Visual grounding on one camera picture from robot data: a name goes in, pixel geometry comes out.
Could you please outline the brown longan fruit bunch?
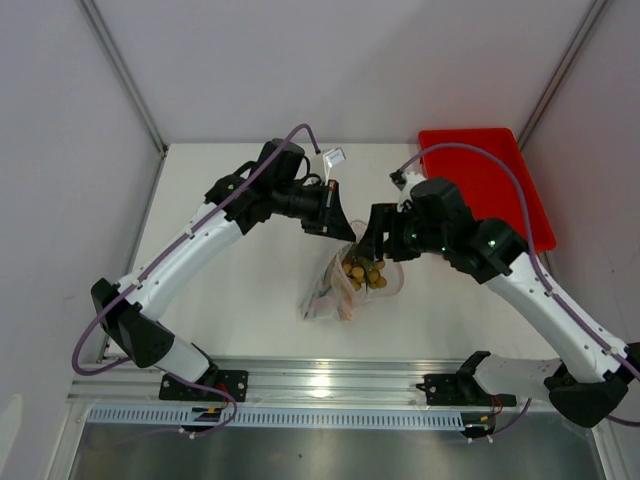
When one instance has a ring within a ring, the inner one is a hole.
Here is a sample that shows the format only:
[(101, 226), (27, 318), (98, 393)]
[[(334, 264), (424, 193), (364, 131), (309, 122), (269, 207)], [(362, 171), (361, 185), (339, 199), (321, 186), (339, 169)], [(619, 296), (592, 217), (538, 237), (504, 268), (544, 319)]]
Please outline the brown longan fruit bunch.
[(373, 262), (355, 255), (347, 255), (342, 260), (341, 267), (356, 291), (382, 289), (388, 284), (383, 274), (386, 267), (384, 260)]

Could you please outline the clear pink-dotted zip bag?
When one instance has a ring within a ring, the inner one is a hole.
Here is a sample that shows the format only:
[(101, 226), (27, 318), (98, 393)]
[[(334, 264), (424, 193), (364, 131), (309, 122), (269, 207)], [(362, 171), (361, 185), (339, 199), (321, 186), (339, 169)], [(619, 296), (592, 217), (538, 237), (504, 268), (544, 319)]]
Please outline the clear pink-dotted zip bag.
[(356, 244), (342, 240), (325, 240), (319, 261), (310, 275), (310, 284), (299, 304), (303, 320), (335, 319), (350, 321), (358, 309), (367, 304), (397, 295), (404, 286), (405, 275), (401, 265), (384, 260), (385, 288), (356, 291), (343, 272), (342, 260), (353, 255)]

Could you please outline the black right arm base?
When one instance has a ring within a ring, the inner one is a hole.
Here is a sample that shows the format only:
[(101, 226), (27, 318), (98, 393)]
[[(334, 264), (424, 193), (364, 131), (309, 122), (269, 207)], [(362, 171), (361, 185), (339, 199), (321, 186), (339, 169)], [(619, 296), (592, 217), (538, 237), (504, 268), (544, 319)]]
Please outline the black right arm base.
[(426, 398), (429, 406), (447, 407), (515, 407), (514, 395), (490, 395), (471, 379), (460, 378), (457, 374), (426, 374), (415, 385)]

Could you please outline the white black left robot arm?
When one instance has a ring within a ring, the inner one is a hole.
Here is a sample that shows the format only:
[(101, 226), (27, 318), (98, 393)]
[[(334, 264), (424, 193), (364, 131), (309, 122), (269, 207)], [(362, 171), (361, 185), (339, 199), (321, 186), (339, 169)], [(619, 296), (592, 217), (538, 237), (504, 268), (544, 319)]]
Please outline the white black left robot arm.
[(91, 289), (101, 328), (139, 368), (156, 367), (182, 379), (197, 400), (216, 390), (218, 367), (202, 349), (160, 322), (173, 298), (214, 256), (272, 215), (296, 219), (310, 235), (353, 242), (339, 183), (310, 166), (305, 151), (283, 139), (264, 144), (257, 160), (220, 178), (183, 230), (138, 271)]

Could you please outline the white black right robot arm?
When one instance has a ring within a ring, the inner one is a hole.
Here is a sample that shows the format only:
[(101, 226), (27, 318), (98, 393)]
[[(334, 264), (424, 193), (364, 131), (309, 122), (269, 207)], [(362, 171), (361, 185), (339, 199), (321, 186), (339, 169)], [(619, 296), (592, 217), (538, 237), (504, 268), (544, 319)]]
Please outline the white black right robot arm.
[(477, 220), (458, 187), (396, 171), (395, 203), (375, 204), (357, 246), (374, 262), (437, 254), (509, 303), (555, 351), (550, 360), (472, 354), (456, 373), (458, 395), (479, 403), (509, 394), (549, 402), (572, 423), (596, 426), (639, 376), (639, 346), (601, 327), (549, 276), (528, 242), (499, 218)]

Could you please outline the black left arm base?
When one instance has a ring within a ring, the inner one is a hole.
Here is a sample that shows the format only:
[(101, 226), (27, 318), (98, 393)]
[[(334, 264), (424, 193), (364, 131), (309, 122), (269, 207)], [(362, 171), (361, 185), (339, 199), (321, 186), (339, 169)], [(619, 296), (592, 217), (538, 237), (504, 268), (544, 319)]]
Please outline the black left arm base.
[[(199, 385), (205, 385), (226, 392), (238, 403), (246, 399), (249, 372), (246, 370), (217, 370), (208, 372)], [(162, 378), (159, 399), (163, 401), (183, 402), (224, 402), (226, 398), (219, 393), (187, 386), (165, 374)]]

